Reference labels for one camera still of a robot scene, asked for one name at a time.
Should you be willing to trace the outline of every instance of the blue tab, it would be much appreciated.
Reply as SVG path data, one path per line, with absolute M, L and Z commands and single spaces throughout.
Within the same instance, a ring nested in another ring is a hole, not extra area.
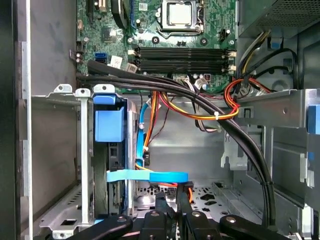
M 96 219 L 96 220 L 94 220 L 94 224 L 98 224 L 98 223 L 100 223 L 100 222 L 102 222 L 104 219 Z
M 155 183 L 186 183 L 188 182 L 188 173 L 152 171 L 149 181 Z
M 106 181 L 108 183 L 120 180 L 149 181 L 149 179 L 150 171 L 148 170 L 123 169 L 106 172 Z
M 133 169 L 123 169 L 106 172 L 106 181 L 108 183 L 121 180 L 149 181 L 155 183 L 186 183 L 188 182 L 188 173 L 155 172 L 149 170 Z
M 308 133 L 320 135 L 320 105 L 310 105 L 308 108 Z M 308 159 L 314 160 L 314 152 L 308 152 Z
M 100 143 L 121 143 L 125 139 L 125 108 L 95 111 L 94 138 Z
M 116 104 L 116 95 L 110 94 L 103 94 L 103 95 L 96 95 L 93 97 L 94 104 L 100 105 L 115 105 Z

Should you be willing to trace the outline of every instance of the green circuit board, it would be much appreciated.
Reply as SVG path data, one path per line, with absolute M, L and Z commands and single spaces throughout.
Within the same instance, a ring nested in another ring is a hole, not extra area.
M 78 72 L 87 73 L 86 63 L 94 60 L 95 53 L 106 53 L 107 63 L 112 56 L 122 58 L 121 69 L 125 69 L 130 56 L 128 50 L 134 46 L 152 48 L 177 48 L 177 42 L 186 42 L 179 48 L 205 48 L 205 49 L 236 49 L 235 39 L 235 12 L 236 0 L 204 0 L 204 32 L 198 36 L 170 36 L 162 37 L 156 30 L 159 26 L 155 13 L 161 7 L 162 0 L 132 0 L 132 22 L 140 20 L 140 26 L 133 23 L 128 29 L 120 29 L 111 13 L 111 4 L 107 0 L 106 12 L 94 10 L 93 22 L 90 23 L 86 15 L 87 0 L 77 0 L 77 19 L 81 21 L 83 28 L 77 29 L 77 41 L 85 41 L 83 64 L 77 65 Z M 219 33 L 221 30 L 230 30 L 227 38 L 221 42 Z M 152 42 L 153 37 L 159 38 L 159 43 Z M 201 39 L 206 38 L 207 44 L 202 45 Z M 174 78 L 186 78 L 183 74 L 174 75 Z M 210 74 L 206 90 L 210 93 L 222 91 L 230 80 L 230 75 Z M 118 89 L 118 92 L 126 93 L 126 89 Z

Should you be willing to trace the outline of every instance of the screw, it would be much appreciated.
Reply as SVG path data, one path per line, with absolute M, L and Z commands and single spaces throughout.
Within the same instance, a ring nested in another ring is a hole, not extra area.
M 123 216 L 120 216 L 118 218 L 118 223 L 123 223 L 123 222 L 126 222 L 127 220 L 123 217 Z
M 228 216 L 228 217 L 226 218 L 226 220 L 227 220 L 229 223 L 232 223 L 232 224 L 234 224 L 234 223 L 236 222 L 236 219 L 235 219 L 234 217 L 232 217 L 232 216 Z
M 143 130 L 143 129 L 145 129 L 145 124 L 144 123 L 139 123 L 139 128 L 141 129 L 141 130 Z
M 195 217 L 200 217 L 200 213 L 197 212 L 197 211 L 193 211 L 193 212 L 192 212 L 192 215 L 195 216 Z
M 152 217 L 158 217 L 158 216 L 159 216 L 159 213 L 157 213 L 156 211 L 153 211 L 153 212 L 151 213 L 151 216 L 152 216 Z

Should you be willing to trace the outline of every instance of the expansion slot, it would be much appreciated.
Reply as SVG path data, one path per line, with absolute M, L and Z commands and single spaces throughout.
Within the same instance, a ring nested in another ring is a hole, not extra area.
M 95 1 L 94 0 L 86 0 L 86 15 L 89 19 L 90 24 L 94 23 L 94 7 Z

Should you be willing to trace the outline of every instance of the sata port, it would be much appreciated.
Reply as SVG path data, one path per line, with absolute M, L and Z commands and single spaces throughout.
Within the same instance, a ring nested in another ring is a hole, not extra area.
M 102 63 L 102 64 L 105 64 L 107 62 L 107 60 L 105 58 L 104 59 L 103 58 L 96 58 L 95 61 L 98 63 Z
M 94 54 L 94 57 L 95 57 L 96 59 L 106 59 L 106 58 L 107 58 L 107 54 L 104 53 L 104 52 L 96 52 L 96 53 Z

